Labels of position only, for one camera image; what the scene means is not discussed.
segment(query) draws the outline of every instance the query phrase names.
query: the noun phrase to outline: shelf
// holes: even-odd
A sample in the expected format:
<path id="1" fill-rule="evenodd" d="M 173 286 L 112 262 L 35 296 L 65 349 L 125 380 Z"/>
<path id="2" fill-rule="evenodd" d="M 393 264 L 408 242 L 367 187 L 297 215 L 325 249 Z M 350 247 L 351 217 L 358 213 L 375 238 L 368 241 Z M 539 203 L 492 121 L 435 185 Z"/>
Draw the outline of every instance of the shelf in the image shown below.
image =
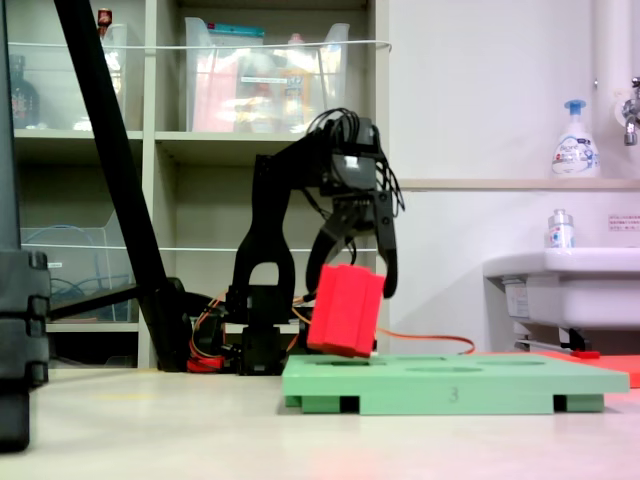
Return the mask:
<path id="1" fill-rule="evenodd" d="M 137 323 L 101 322 L 101 323 L 48 323 L 47 333 L 98 333 L 98 332 L 137 332 Z"/>
<path id="2" fill-rule="evenodd" d="M 127 132 L 136 165 L 142 164 L 142 132 Z M 15 130 L 18 163 L 29 165 L 98 165 L 93 132 Z"/>
<path id="3" fill-rule="evenodd" d="M 227 323 L 224 326 L 224 331 L 227 335 L 240 335 L 245 325 L 237 325 L 235 323 Z M 280 333 L 283 335 L 295 335 L 300 331 L 298 324 L 292 325 L 278 325 L 280 327 Z"/>
<path id="4" fill-rule="evenodd" d="M 180 7 L 254 10 L 364 10 L 367 0 L 177 0 Z"/>
<path id="5" fill-rule="evenodd" d="M 273 155 L 300 138 L 288 133 L 156 133 L 156 143 L 176 163 L 223 167 L 253 167 L 256 155 Z"/>
<path id="6" fill-rule="evenodd" d="M 640 179 L 567 178 L 567 179 L 401 179 L 407 192 L 442 190 L 640 190 Z"/>

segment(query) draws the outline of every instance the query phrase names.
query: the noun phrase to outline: floor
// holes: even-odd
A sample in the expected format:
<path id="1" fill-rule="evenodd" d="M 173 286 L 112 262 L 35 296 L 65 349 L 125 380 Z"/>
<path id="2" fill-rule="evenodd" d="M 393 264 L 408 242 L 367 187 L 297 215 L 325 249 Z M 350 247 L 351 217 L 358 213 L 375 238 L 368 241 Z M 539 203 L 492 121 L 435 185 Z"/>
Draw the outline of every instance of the floor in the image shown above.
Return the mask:
<path id="1" fill-rule="evenodd" d="M 603 414 L 359 417 L 286 411 L 279 378 L 58 370 L 7 480 L 640 478 L 640 390 Z"/>

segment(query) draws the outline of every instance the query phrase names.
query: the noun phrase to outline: clear plastic container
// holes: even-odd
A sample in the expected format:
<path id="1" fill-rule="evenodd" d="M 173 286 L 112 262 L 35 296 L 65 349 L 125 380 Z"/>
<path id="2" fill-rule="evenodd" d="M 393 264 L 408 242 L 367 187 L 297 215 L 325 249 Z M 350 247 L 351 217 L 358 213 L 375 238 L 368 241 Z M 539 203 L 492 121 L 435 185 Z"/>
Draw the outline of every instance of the clear plastic container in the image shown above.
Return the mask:
<path id="1" fill-rule="evenodd" d="M 25 250 L 46 253 L 51 273 L 51 303 L 56 305 L 80 300 L 87 295 L 133 283 L 129 255 L 124 249 L 60 248 L 56 245 L 124 247 L 122 231 L 115 213 L 104 228 L 80 228 L 73 225 L 49 225 L 20 230 Z M 132 302 L 70 318 L 69 322 L 134 322 L 137 309 Z"/>
<path id="2" fill-rule="evenodd" d="M 187 45 L 203 47 L 187 50 L 188 131 L 301 133 L 344 106 L 346 45 L 215 48 L 204 21 L 185 21 Z M 348 24 L 335 24 L 325 42 L 348 34 Z"/>
<path id="3" fill-rule="evenodd" d="M 118 48 L 140 45 L 127 25 L 112 25 L 103 48 L 128 130 L 142 129 L 144 51 Z M 66 47 L 9 45 L 10 56 L 24 57 L 24 81 L 35 89 L 38 112 L 22 128 L 91 130 L 73 63 Z"/>

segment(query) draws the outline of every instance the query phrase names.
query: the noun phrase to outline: green shape sorter board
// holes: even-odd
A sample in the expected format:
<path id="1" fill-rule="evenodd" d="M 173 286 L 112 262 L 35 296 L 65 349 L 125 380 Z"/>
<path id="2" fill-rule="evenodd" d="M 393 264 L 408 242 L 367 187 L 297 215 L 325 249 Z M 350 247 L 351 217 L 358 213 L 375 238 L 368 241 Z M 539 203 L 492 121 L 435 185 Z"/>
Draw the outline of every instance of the green shape sorter board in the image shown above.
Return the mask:
<path id="1" fill-rule="evenodd" d="M 629 376 L 542 355 L 292 355 L 287 407 L 362 415 L 601 412 Z"/>

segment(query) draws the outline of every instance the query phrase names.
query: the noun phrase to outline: sink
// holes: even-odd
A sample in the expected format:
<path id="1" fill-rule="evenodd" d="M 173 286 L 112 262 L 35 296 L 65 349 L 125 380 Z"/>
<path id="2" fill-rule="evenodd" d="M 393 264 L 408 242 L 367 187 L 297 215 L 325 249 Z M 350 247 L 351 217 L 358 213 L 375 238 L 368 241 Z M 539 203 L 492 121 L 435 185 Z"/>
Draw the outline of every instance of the sink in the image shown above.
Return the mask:
<path id="1" fill-rule="evenodd" d="M 526 286 L 526 318 L 517 321 L 640 329 L 640 249 L 545 249 L 489 260 L 483 274 L 501 280 L 508 296 Z"/>

